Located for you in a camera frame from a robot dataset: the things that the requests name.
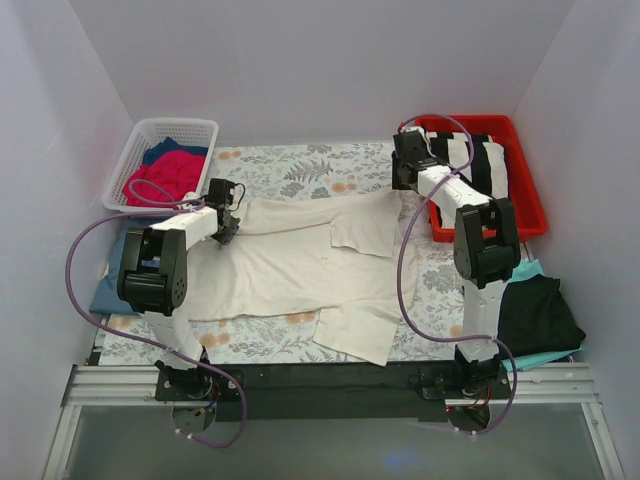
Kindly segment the cream white t-shirt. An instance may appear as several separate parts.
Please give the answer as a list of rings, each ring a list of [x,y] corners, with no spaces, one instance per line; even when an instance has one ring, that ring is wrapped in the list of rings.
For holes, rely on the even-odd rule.
[[[314,341],[386,365],[418,284],[414,246],[400,247],[398,192],[308,201],[254,199],[230,244],[187,254],[189,319],[218,321],[318,311]]]

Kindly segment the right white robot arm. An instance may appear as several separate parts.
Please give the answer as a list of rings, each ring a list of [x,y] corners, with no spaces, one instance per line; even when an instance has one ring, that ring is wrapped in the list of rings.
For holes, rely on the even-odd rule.
[[[438,396],[482,391],[500,375],[501,302],[521,259],[514,206],[462,180],[458,169],[431,152],[421,128],[400,127],[393,143],[393,189],[412,190],[455,219],[453,260],[464,297],[463,333],[448,341],[453,360],[421,375],[418,385]]]

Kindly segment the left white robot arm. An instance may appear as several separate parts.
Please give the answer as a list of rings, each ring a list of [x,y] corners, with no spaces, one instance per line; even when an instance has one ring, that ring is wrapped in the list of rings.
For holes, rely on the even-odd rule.
[[[177,201],[162,187],[135,180],[130,192],[153,207],[172,208],[170,218],[146,228],[132,228],[125,237],[117,294],[150,326],[155,341],[167,348],[169,367],[187,370],[204,360],[182,308],[188,290],[188,251],[200,242],[231,242],[240,220],[233,216],[234,199],[244,186],[214,178],[206,194],[187,193]]]

